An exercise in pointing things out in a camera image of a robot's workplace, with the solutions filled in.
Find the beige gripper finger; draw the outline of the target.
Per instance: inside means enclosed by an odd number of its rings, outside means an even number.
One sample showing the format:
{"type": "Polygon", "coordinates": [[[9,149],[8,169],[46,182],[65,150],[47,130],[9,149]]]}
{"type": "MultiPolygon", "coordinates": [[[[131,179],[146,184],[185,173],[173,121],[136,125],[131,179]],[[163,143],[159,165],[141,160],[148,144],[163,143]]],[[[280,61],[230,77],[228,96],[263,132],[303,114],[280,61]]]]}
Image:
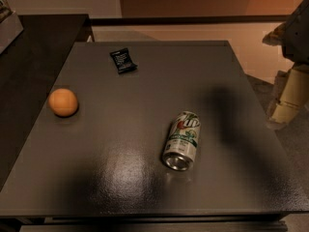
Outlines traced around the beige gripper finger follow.
{"type": "Polygon", "coordinates": [[[287,72],[279,71],[271,95],[266,125],[271,130],[281,130],[309,102],[309,66],[294,64],[287,72]]]}
{"type": "Polygon", "coordinates": [[[285,31],[286,23],[281,23],[273,31],[267,33],[263,37],[262,43],[271,46],[281,45],[284,39],[285,31]]]}

